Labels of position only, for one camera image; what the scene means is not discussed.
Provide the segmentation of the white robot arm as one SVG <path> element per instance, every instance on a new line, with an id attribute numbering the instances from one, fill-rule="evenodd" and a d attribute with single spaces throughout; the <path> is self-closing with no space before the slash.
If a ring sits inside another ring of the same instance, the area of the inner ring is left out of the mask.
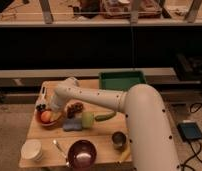
<path id="1" fill-rule="evenodd" d="M 136 84 L 127 92 L 81 88 L 78 80 L 70 77 L 54 88 L 50 108 L 61 111 L 71 99 L 125 115 L 134 171 L 180 171 L 165 105 L 152 86 Z"/>

